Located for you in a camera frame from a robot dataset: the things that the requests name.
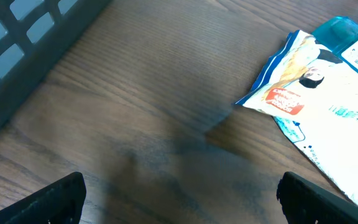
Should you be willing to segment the teal mouthwash bottle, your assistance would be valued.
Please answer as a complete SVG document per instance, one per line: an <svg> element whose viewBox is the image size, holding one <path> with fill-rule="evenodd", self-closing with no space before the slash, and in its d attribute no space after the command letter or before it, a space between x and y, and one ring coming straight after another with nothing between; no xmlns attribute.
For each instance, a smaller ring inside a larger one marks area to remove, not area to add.
<svg viewBox="0 0 358 224"><path fill-rule="evenodd" d="M349 17L336 16L316 28L312 35L358 73L357 23Z"/></svg>

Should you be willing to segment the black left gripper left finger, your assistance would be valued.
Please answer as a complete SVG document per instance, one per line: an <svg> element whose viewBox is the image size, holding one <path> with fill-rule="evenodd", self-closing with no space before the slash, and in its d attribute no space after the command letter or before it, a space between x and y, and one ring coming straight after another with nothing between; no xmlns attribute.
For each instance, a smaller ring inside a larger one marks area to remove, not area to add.
<svg viewBox="0 0 358 224"><path fill-rule="evenodd" d="M83 174L73 172L0 210L0 224L79 224L85 197Z"/></svg>

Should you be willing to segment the red white snack package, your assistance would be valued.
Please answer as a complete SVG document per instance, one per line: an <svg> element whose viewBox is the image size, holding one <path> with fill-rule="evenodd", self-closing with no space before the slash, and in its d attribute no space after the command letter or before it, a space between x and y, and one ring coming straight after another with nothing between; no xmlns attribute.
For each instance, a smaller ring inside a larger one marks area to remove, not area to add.
<svg viewBox="0 0 358 224"><path fill-rule="evenodd" d="M358 73L298 30L239 105L273 116L284 135L358 205Z"/></svg>

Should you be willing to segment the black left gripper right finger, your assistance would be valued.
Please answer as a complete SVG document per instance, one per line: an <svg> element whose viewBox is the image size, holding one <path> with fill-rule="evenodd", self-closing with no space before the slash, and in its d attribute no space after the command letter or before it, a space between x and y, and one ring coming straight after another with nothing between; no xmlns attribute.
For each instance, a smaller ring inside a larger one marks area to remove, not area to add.
<svg viewBox="0 0 358 224"><path fill-rule="evenodd" d="M358 224L358 206L293 172L284 173L276 196L289 224Z"/></svg>

